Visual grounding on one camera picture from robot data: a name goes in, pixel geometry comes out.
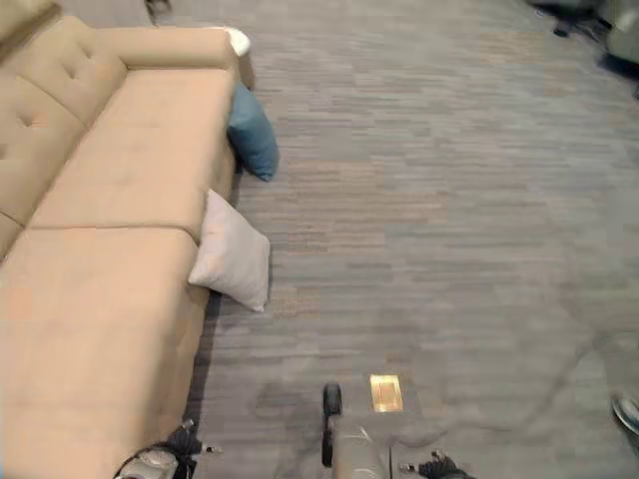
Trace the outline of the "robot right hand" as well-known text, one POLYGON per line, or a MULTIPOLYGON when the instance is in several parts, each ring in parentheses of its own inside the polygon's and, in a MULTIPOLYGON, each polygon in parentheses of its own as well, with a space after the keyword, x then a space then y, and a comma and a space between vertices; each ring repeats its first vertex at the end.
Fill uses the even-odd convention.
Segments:
POLYGON ((447 454, 438 450, 430 453, 430 459, 421 463, 403 463, 397 466, 402 473, 411 473, 426 479, 465 479, 469 475, 447 454))

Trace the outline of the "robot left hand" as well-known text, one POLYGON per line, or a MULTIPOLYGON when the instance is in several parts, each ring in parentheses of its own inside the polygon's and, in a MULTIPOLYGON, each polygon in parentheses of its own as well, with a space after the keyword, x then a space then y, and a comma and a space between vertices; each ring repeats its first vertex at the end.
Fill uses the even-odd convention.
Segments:
POLYGON ((177 457, 193 464, 197 464, 202 457, 209 458, 224 453, 221 447, 204 442, 198 436, 197 424, 191 418, 185 419, 169 435, 167 444, 177 457))

